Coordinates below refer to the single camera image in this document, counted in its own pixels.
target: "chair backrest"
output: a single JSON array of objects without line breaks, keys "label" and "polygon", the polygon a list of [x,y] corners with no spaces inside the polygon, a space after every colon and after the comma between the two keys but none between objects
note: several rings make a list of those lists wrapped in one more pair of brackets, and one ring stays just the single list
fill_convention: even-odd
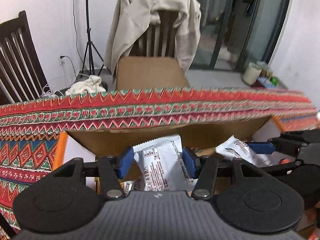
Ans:
[{"label": "chair backrest", "polygon": [[174,38],[177,28],[173,23],[178,17],[177,11],[158,11],[161,23],[149,25],[149,28],[134,43],[130,56],[174,57]]},{"label": "chair backrest", "polygon": [[37,99],[46,84],[27,14],[21,11],[18,18],[0,24],[0,104]]}]

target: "green item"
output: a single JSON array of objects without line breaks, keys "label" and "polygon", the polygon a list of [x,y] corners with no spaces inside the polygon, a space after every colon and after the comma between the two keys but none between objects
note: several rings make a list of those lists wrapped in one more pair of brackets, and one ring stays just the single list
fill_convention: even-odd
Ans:
[{"label": "green item", "polygon": [[278,84],[278,78],[277,77],[271,77],[270,82],[276,87]]}]

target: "screw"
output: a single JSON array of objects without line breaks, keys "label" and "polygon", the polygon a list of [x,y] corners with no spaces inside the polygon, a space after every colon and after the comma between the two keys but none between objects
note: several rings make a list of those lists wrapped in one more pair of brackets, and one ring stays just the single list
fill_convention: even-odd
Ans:
[{"label": "screw", "polygon": [[194,194],[195,194],[195,196],[197,196],[197,197],[207,197],[207,196],[210,195],[210,192],[209,192],[209,190],[206,190],[206,189],[204,189],[204,188],[200,188],[200,189],[196,189],[196,190],[194,191]]},{"label": "screw", "polygon": [[122,196],[122,192],[119,189],[111,189],[107,192],[107,196],[110,198],[119,198]]}]

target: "red patterned cloth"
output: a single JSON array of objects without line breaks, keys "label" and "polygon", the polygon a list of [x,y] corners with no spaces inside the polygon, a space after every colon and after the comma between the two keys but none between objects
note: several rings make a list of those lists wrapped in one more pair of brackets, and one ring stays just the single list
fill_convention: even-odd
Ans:
[{"label": "red patterned cloth", "polygon": [[318,129],[320,122],[314,114],[303,116],[276,117],[282,131]]},{"label": "red patterned cloth", "polygon": [[[51,171],[63,130],[121,129],[312,116],[302,93],[287,90],[153,89],[39,99],[0,106],[0,212],[18,229],[14,197]],[[6,236],[0,229],[0,238]]]},{"label": "red patterned cloth", "polygon": [[119,129],[315,114],[302,93],[288,90],[154,89],[39,99],[0,107],[0,136],[57,138],[62,130]]}]

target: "light stand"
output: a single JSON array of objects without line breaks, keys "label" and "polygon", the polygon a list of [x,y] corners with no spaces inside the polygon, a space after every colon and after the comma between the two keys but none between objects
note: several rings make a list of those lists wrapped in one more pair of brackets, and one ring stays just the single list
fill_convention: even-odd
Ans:
[{"label": "light stand", "polygon": [[85,47],[85,53],[84,53],[84,59],[83,59],[83,65],[82,65],[82,73],[84,71],[84,63],[85,63],[85,58],[87,56],[87,52],[89,51],[89,72],[90,75],[91,73],[93,75],[95,75],[94,73],[94,64],[93,64],[93,57],[92,57],[92,47],[94,48],[94,50],[97,52],[97,54],[99,55],[99,57],[102,60],[102,66],[100,68],[99,74],[100,75],[102,68],[103,68],[103,58],[101,57],[100,53],[98,52],[97,48],[95,47],[95,45],[93,44],[93,42],[91,41],[91,36],[90,36],[90,25],[89,25],[89,0],[85,0],[85,10],[86,10],[86,17],[87,17],[87,35],[88,35],[88,42],[87,42],[87,46]]}]

